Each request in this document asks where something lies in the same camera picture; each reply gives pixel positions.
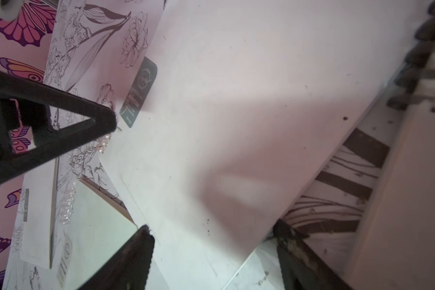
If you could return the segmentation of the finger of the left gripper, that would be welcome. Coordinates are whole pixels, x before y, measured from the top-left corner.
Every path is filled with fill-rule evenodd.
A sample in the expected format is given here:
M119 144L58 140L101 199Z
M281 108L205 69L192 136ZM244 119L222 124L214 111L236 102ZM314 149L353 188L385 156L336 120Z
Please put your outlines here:
M55 129L50 118L52 107L86 119ZM10 133L20 126L31 128L36 147L14 153ZM0 71L0 185L112 133L116 127L116 115L106 106Z

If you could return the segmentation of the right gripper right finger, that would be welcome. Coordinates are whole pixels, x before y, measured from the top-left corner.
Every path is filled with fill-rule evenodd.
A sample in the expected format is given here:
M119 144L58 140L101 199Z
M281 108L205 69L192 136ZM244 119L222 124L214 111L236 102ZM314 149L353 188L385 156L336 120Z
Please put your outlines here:
M282 280L286 290L349 290L337 275L304 241L304 235L278 220L273 227L277 240Z

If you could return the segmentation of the small clear-spiral notebook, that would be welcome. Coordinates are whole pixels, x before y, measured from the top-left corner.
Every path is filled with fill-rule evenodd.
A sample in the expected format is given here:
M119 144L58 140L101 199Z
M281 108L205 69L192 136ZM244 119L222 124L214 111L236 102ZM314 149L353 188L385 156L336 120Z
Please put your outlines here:
M25 174L20 258L34 290L76 290L137 231L129 213L89 182L59 195L56 161Z

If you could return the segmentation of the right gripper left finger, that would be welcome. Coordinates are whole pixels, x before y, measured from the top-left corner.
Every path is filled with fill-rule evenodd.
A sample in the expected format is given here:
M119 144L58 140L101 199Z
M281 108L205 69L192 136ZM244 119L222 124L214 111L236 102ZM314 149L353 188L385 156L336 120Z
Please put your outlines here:
M81 290L145 290L155 238L147 225L133 236L79 288Z

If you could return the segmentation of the CAMP spiral notebook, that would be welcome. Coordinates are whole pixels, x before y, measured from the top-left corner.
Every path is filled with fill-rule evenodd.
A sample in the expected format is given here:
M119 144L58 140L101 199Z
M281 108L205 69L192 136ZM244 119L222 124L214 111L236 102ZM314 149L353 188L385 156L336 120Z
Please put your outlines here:
M435 290L435 1L388 105L405 117L345 271L355 290Z

